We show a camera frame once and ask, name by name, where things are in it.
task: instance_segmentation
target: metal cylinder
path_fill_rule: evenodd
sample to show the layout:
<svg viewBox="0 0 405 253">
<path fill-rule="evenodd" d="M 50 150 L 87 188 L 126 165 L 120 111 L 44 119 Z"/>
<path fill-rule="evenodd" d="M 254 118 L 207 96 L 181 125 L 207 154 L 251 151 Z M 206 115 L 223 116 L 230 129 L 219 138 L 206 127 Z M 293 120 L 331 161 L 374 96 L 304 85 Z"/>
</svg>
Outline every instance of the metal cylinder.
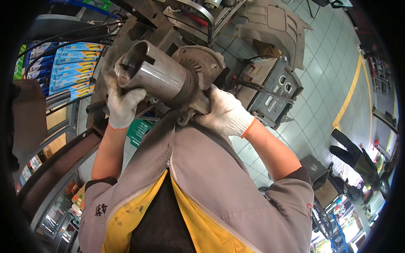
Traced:
<svg viewBox="0 0 405 253">
<path fill-rule="evenodd" d="M 57 107 L 70 101 L 70 91 L 68 89 L 54 93 L 46 97 L 46 110 Z"/>
<path fill-rule="evenodd" d="M 204 5 L 208 9 L 215 9 L 218 8 L 222 0 L 205 0 Z"/>
<path fill-rule="evenodd" d="M 90 114 L 99 112 L 99 111 L 101 111 L 102 109 L 104 109 L 106 106 L 107 106 L 107 105 L 106 105 L 105 101 L 100 100 L 100 101 L 95 102 L 95 103 L 93 103 L 93 104 L 89 104 L 89 105 L 86 107 L 86 113 L 87 113 L 88 115 L 90 115 Z"/>
<path fill-rule="evenodd" d="M 163 101 L 173 99 L 188 80 L 180 64 L 147 40 L 135 44 L 115 69 L 120 87 L 144 88 L 148 95 Z"/>
<path fill-rule="evenodd" d="M 222 0 L 222 5 L 225 7 L 233 7 L 236 5 L 236 0 Z"/>
</svg>

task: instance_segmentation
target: tiled floor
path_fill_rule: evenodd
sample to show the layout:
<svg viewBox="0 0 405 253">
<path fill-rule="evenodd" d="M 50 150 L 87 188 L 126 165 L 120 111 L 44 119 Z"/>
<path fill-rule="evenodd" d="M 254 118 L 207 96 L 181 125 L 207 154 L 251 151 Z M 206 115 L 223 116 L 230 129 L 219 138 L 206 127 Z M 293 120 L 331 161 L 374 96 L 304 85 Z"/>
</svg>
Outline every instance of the tiled floor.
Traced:
<svg viewBox="0 0 405 253">
<path fill-rule="evenodd" d="M 328 5 L 321 8 L 316 19 L 312 19 L 306 1 L 294 0 L 289 4 L 278 1 L 280 5 L 294 11 L 309 23 L 314 31 L 305 32 L 304 70 L 296 70 L 304 91 L 288 113 L 288 116 L 295 120 L 281 124 L 277 131 L 270 128 L 268 130 L 284 142 L 299 159 L 311 154 L 324 166 L 328 166 L 333 161 L 335 174 L 349 177 L 349 183 L 355 184 L 359 179 L 358 174 L 331 155 L 328 147 L 337 145 L 337 142 L 331 138 L 330 131 L 356 73 L 359 39 L 342 9 L 332 9 Z M 313 10 L 316 10 L 317 6 L 313 2 L 310 4 L 313 5 Z M 231 69 L 228 78 L 233 74 L 240 74 L 245 66 L 242 63 L 244 58 L 258 54 L 252 49 L 248 40 L 233 36 L 234 28 L 234 24 L 230 23 L 213 47 L 216 52 L 222 53 L 226 65 Z M 354 143 L 362 142 L 366 147 L 370 137 L 370 99 L 365 75 L 361 68 L 356 88 L 340 120 L 340 126 L 342 132 Z M 87 115 L 84 113 L 84 108 L 89 100 L 81 102 L 79 132 L 85 129 Z M 230 139 L 257 187 L 269 186 L 272 181 L 253 147 L 245 139 L 235 136 L 230 136 Z M 135 151 L 136 148 L 127 138 L 123 168 Z M 79 169 L 80 176 L 85 182 L 90 180 L 94 158 L 95 155 L 92 155 Z"/>
</svg>

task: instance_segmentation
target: hand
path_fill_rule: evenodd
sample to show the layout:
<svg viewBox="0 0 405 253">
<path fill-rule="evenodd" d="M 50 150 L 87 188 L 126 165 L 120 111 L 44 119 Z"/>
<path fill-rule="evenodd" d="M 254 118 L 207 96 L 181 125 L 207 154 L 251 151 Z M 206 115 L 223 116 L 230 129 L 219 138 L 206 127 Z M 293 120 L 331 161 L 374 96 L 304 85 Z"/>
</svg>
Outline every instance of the hand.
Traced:
<svg viewBox="0 0 405 253">
<path fill-rule="evenodd" d="M 194 119 L 203 126 L 225 136 L 244 137 L 255 117 L 250 115 L 232 94 L 211 85 L 211 113 L 196 115 Z"/>
<path fill-rule="evenodd" d="M 118 69 L 123 58 L 121 57 L 115 63 L 115 69 Z M 133 89 L 123 94 L 123 89 L 118 86 L 117 75 L 114 71 L 103 66 L 103 76 L 108 87 L 107 106 L 110 110 L 108 123 L 115 130 L 125 129 L 134 121 L 136 107 L 145 98 L 146 90 Z"/>
</svg>

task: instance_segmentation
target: black pants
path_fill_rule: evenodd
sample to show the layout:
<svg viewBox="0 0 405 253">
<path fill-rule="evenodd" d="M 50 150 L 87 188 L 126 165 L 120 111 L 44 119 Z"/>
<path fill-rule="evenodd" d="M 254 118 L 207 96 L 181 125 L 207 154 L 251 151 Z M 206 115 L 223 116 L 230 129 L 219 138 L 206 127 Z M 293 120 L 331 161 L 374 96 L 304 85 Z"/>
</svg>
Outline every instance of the black pants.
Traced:
<svg viewBox="0 0 405 253">
<path fill-rule="evenodd" d="M 349 138 L 338 129 L 333 130 L 332 137 L 335 138 L 340 144 L 347 149 L 344 150 L 338 146 L 331 146 L 329 151 L 337 156 L 340 160 L 347 163 L 350 167 L 354 168 L 361 156 L 362 152 Z"/>
</svg>

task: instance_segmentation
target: yellow floor line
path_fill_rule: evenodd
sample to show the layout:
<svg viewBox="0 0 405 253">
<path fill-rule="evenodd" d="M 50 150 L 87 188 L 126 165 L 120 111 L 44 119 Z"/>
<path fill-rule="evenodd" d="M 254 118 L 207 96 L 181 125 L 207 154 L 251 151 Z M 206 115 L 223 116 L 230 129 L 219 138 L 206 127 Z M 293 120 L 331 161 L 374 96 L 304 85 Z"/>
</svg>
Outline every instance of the yellow floor line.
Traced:
<svg viewBox="0 0 405 253">
<path fill-rule="evenodd" d="M 364 64 L 364 61 L 361 61 L 363 63 L 363 69 L 364 73 L 366 75 L 366 81 L 367 81 L 367 88 L 369 89 L 369 101 L 370 101 L 370 138 L 369 138 L 369 145 L 368 148 L 370 148 L 371 145 L 371 129 L 373 127 L 373 110 L 372 110 L 372 104 L 371 104 L 371 91 L 370 91 L 370 82 L 369 82 L 369 77 L 367 75 L 367 70 L 366 70 L 366 64 Z"/>
<path fill-rule="evenodd" d="M 349 93 L 347 94 L 346 99 L 345 99 L 345 101 L 343 102 L 343 105 L 342 105 L 342 107 L 340 108 L 339 113 L 337 114 L 335 120 L 334 120 L 333 123 L 332 123 L 332 126 L 333 126 L 333 127 L 337 127 L 337 129 L 339 129 L 339 131 L 340 131 L 340 124 L 339 124 L 339 122 L 340 122 L 340 120 L 342 119 L 342 116 L 343 116 L 343 114 L 345 113 L 346 108 L 347 108 L 347 106 L 348 106 L 349 103 L 350 103 L 350 100 L 352 99 L 352 95 L 353 95 L 353 93 L 354 93 L 354 89 L 356 88 L 356 85 L 357 85 L 358 75 L 360 74 L 360 67 L 361 67 L 361 63 L 362 63 L 362 62 L 363 62 L 363 57 L 361 56 L 361 54 L 359 54 L 359 56 L 358 56 L 358 62 L 357 62 L 357 68 L 356 68 L 356 73 L 354 74 L 354 78 L 353 78 L 353 81 L 352 81 L 352 85 L 350 86 Z"/>
</svg>

